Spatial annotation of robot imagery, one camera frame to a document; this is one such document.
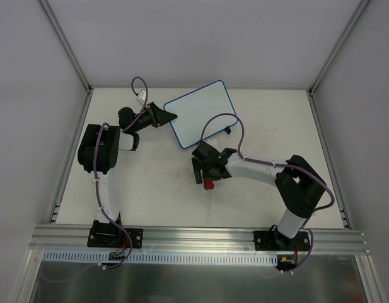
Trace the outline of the red bone-shaped eraser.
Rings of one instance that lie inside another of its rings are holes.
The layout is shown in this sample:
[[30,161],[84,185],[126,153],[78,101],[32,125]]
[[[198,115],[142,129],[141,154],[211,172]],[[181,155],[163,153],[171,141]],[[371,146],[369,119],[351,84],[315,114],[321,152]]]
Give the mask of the red bone-shaped eraser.
[[205,181],[204,182],[204,189],[205,190],[212,190],[212,189],[214,189],[214,183],[212,181]]

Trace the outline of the aluminium frame post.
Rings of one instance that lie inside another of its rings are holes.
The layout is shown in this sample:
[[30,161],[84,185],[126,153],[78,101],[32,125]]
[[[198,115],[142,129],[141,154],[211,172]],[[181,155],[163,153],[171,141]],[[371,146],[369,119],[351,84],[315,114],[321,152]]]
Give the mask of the aluminium frame post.
[[47,0],[38,0],[37,3],[42,9],[51,28],[53,29],[55,36],[57,37],[84,90],[89,93],[91,91],[91,85],[66,37],[66,34],[61,27],[61,24],[59,23],[58,18],[54,13],[54,10],[52,9],[52,6]]
[[334,46],[332,47],[328,57],[326,58],[322,68],[318,72],[315,80],[313,81],[312,85],[310,86],[308,93],[313,96],[315,92],[318,90],[318,87],[320,86],[321,82],[323,81],[324,77],[328,73],[330,67],[333,65],[335,59],[339,55],[340,51],[342,50],[343,46],[347,42],[347,39],[350,37],[352,31],[358,24],[359,20],[361,19],[362,15],[366,11],[367,7],[370,5],[371,0],[360,0],[352,12],[350,18],[348,19],[347,23],[345,24],[345,27],[341,31],[338,39],[336,40]]

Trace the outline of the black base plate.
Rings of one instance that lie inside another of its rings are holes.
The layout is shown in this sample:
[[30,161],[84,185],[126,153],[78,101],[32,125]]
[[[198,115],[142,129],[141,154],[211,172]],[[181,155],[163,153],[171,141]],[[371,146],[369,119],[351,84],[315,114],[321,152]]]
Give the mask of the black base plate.
[[90,228],[87,246],[94,248],[126,248],[140,249],[142,247],[143,229],[125,228],[121,231],[112,223],[93,221]]
[[253,241],[256,251],[302,251],[310,249],[310,238],[306,231],[299,231],[294,238],[290,239],[272,225],[269,230],[253,231]]

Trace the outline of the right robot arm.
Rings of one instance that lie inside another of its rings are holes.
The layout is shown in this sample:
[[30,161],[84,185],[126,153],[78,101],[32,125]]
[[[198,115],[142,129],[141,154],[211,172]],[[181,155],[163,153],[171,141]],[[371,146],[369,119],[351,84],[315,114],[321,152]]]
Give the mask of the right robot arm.
[[296,244],[301,227],[327,190],[323,179],[299,155],[293,155],[284,163],[268,162],[246,158],[234,148],[218,151],[203,141],[192,152],[192,165],[197,184],[243,177],[274,186],[286,209],[267,238],[281,250],[289,250]]

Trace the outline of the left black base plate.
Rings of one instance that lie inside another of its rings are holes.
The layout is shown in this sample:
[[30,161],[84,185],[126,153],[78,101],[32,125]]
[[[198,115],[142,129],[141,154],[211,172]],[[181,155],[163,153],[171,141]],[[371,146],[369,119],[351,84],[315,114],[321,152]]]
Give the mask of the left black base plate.
[[112,223],[93,221],[90,228],[87,246],[94,248],[126,248],[140,249],[142,247],[143,229],[125,228],[121,231]]

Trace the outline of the right aluminium frame post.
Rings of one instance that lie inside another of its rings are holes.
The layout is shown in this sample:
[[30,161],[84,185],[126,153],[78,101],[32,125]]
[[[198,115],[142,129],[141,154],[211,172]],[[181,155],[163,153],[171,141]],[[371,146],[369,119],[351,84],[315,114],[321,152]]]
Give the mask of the right aluminium frame post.
[[313,81],[312,85],[310,86],[308,93],[313,96],[315,92],[318,90],[318,87],[320,86],[321,82],[323,81],[324,77],[328,73],[330,67],[333,65],[335,59],[339,55],[340,51],[342,50],[343,46],[347,42],[347,39],[350,37],[352,31],[358,24],[359,20],[361,19],[362,15],[366,11],[367,7],[370,5],[371,0],[360,0],[352,12],[350,18],[348,19],[347,23],[345,24],[345,27],[341,31],[338,39],[336,40],[334,46],[332,47],[328,57],[326,58],[322,68],[318,72],[315,80]]

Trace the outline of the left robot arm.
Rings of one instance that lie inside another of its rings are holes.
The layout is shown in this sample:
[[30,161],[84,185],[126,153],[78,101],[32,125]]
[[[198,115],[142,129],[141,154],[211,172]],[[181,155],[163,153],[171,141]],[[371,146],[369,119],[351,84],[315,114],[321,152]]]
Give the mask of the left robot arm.
[[89,124],[78,149],[78,163],[88,173],[96,198],[96,217],[90,228],[88,247],[138,248],[135,229],[124,229],[120,206],[110,193],[110,174],[116,166],[119,151],[135,151],[139,146],[138,132],[148,126],[158,128],[177,119],[177,115],[151,102],[139,113],[130,107],[118,112],[119,124]]

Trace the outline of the aluminium mounting rail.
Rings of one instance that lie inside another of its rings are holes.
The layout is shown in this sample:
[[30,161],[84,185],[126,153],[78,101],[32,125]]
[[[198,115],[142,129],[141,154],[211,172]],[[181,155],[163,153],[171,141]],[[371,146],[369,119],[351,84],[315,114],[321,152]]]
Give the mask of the aluminium mounting rail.
[[[255,251],[253,229],[143,227],[145,251],[193,253],[250,253]],[[30,249],[86,249],[89,225],[41,224],[33,231]],[[315,254],[369,255],[363,232],[348,229],[315,229]]]

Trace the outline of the blue-framed whiteboard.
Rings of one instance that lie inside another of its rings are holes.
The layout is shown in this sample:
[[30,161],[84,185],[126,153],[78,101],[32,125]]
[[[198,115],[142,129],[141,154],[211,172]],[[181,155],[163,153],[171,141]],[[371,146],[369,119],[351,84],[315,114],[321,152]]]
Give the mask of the blue-framed whiteboard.
[[202,138],[207,139],[238,122],[236,110],[222,80],[166,102],[163,110],[177,115],[170,124],[183,149],[188,149]]

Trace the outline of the left aluminium frame post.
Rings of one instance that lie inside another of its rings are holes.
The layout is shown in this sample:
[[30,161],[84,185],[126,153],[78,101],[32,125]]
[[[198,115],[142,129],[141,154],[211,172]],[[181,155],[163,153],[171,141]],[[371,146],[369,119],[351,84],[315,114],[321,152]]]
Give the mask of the left aluminium frame post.
[[47,0],[38,0],[37,3],[42,9],[51,28],[53,29],[55,36],[57,37],[84,90],[89,93],[91,91],[91,85],[66,37],[66,34],[61,27],[61,24],[59,23],[58,18],[54,13],[54,10],[52,9],[52,6]]

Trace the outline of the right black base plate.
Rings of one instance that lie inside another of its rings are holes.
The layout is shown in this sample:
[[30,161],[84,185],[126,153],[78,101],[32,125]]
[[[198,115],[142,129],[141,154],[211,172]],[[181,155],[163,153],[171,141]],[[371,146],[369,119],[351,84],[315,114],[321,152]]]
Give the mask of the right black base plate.
[[302,251],[310,249],[310,238],[306,231],[299,231],[294,238],[290,239],[272,225],[269,230],[253,231],[253,241],[256,251]]

